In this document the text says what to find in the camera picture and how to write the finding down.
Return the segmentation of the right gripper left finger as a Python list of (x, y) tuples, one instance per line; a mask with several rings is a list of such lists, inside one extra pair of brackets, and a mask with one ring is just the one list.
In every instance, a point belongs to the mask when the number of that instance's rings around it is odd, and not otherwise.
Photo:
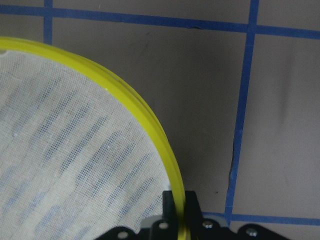
[(149, 216), (141, 222), (142, 240), (177, 240), (178, 217), (171, 191), (162, 193), (162, 214)]

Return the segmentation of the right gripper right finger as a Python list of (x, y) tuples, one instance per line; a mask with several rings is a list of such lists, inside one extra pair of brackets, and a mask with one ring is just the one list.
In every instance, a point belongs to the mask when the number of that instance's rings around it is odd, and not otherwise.
[(185, 223), (190, 240), (227, 240), (228, 224), (221, 215), (203, 214), (194, 191), (185, 192)]

